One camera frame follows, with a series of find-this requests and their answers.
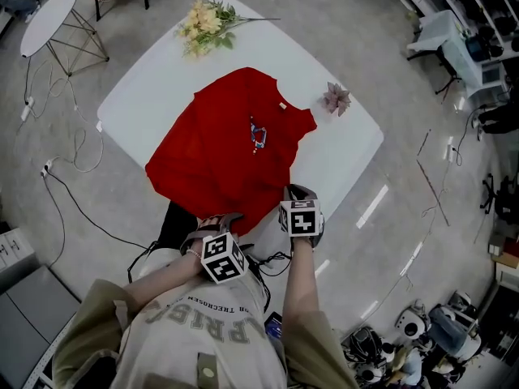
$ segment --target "gray floor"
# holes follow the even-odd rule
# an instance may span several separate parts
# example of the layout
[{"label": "gray floor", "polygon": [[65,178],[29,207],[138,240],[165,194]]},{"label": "gray floor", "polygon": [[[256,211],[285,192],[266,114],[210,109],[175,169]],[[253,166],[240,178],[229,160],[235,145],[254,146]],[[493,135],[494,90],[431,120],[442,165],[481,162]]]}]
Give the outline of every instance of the gray floor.
[{"label": "gray floor", "polygon": [[[113,7],[96,24],[110,62],[71,79],[78,105],[90,122],[97,122],[97,107],[118,80],[186,14],[194,0],[150,1],[148,11],[142,0],[109,0],[102,8]],[[374,306],[380,309],[369,323],[390,334],[399,312],[416,298],[431,308],[461,289],[477,303],[492,277],[487,256],[491,216],[483,219],[478,205],[481,180],[490,169],[497,171],[495,147],[491,139],[478,143],[469,129],[461,148],[463,165],[450,165],[446,174],[447,140],[449,136],[456,143],[460,140],[469,106],[459,113],[453,108],[461,86],[454,87],[443,104],[441,96],[435,96],[434,90],[448,79],[437,60],[405,60],[405,46],[413,39],[413,20],[407,10],[398,0],[241,1],[262,15],[281,17],[278,27],[346,85],[384,132],[382,147],[328,221],[322,244],[315,251],[316,266],[326,259],[331,262],[318,283],[320,302],[332,325],[349,330],[377,301]],[[90,16],[93,1],[79,0],[78,9]],[[18,24],[0,41],[2,202],[5,217],[25,230],[41,260],[49,262],[59,252],[62,230],[39,172],[49,158],[71,157],[74,133],[85,125],[74,111],[67,88],[60,97],[51,97],[44,115],[37,121],[30,118],[15,137],[24,107],[27,60],[19,55],[24,29]],[[33,57],[31,75],[45,59],[50,59],[45,50]],[[37,112],[45,99],[48,73],[46,66],[36,76],[32,94]],[[56,67],[54,78],[59,76]],[[99,154],[95,131],[85,128],[80,167],[95,164]],[[437,192],[442,190],[446,174],[442,204],[450,226],[439,212],[423,214],[435,205],[417,164],[427,132],[419,160]],[[104,156],[96,170],[78,173],[69,164],[57,162],[54,172],[69,184],[97,223],[127,240],[148,244],[159,233],[168,202],[154,192],[142,169],[108,136],[104,135],[104,141]],[[388,193],[358,229],[358,218],[384,184]],[[66,224],[66,249],[55,271],[80,296],[98,277],[125,284],[126,268],[140,250],[94,229],[60,185],[49,180],[49,186]],[[408,276],[398,281],[419,242],[423,242],[419,256]],[[283,264],[279,262],[276,269]],[[273,308],[281,306],[284,281],[283,277],[269,281]]]}]

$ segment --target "round white table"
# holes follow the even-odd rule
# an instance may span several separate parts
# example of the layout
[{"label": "round white table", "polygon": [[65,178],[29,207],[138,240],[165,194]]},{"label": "round white table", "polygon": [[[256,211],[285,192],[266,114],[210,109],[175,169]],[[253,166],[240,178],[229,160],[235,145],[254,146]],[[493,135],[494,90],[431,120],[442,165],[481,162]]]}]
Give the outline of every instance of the round white table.
[{"label": "round white table", "polygon": [[[58,61],[59,66],[63,69],[67,76],[72,76],[72,74],[74,74],[75,72],[81,71],[90,66],[94,66],[97,63],[109,61],[109,56],[106,53],[105,47],[103,46],[101,38],[99,37],[97,31],[83,16],[81,16],[74,9],[75,1],[76,0],[49,0],[46,4],[43,5],[43,7],[32,18],[31,23],[29,23],[27,29],[25,30],[25,34],[19,48],[24,58],[30,58],[38,50],[40,50],[44,46],[47,46],[47,48],[49,48],[50,52],[56,58],[56,61]],[[65,23],[66,18],[70,14],[72,14],[77,24]],[[79,47],[72,45],[68,42],[63,42],[59,41],[58,39],[54,39],[54,35],[61,26],[78,28],[86,32],[88,36],[84,41],[83,45]],[[101,51],[102,56],[98,53],[93,53],[85,49],[89,41],[92,41],[97,46],[97,48]],[[78,50],[78,53],[75,56],[74,60],[70,65],[67,66],[67,68],[65,68],[62,62],[59,60],[58,54],[56,53],[56,50],[53,47],[52,42],[59,43],[65,46],[70,46],[71,48]],[[95,62],[92,65],[88,65],[78,70],[74,70],[74,66],[77,63],[79,56],[82,52],[90,53],[91,55],[96,56],[102,60],[99,62]]]}]

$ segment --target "shoe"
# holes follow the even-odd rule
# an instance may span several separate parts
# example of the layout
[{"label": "shoe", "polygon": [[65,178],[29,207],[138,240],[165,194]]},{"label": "shoe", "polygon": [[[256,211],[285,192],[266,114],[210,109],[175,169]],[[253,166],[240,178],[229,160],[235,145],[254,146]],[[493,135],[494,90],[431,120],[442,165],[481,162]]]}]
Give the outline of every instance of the shoe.
[{"label": "shoe", "polygon": [[41,6],[38,4],[37,8],[34,10],[33,13],[27,15],[27,17],[25,18],[25,23],[30,23],[30,21],[32,20],[32,18],[36,15],[36,13],[41,9]]},{"label": "shoe", "polygon": [[476,116],[472,118],[472,128],[478,128],[481,125],[481,122],[479,121],[479,118]]}]

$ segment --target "brown sleeve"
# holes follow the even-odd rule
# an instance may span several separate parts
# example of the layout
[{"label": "brown sleeve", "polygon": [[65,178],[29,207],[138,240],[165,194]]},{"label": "brown sleeve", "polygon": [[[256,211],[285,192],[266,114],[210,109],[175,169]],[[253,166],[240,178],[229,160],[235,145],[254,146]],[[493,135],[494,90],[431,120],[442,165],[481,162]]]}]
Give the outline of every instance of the brown sleeve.
[{"label": "brown sleeve", "polygon": [[134,299],[117,285],[96,280],[54,354],[53,381],[58,388],[65,387],[95,353],[118,351],[123,329],[116,315],[115,301],[126,303],[129,323],[138,312]]},{"label": "brown sleeve", "polygon": [[290,378],[318,388],[358,389],[341,346],[322,311],[306,313],[283,329],[281,342]]}]

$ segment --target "red shirt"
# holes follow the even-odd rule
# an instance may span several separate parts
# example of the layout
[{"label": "red shirt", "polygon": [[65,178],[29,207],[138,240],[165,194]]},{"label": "red shirt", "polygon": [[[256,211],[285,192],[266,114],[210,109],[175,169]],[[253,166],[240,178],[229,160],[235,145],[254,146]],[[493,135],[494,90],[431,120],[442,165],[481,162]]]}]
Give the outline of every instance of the red shirt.
[{"label": "red shirt", "polygon": [[[267,131],[256,154],[251,122]],[[275,79],[238,69],[195,94],[146,172],[158,193],[201,219],[242,213],[232,230],[243,235],[283,199],[298,141],[315,128],[310,110],[291,106]]]}]

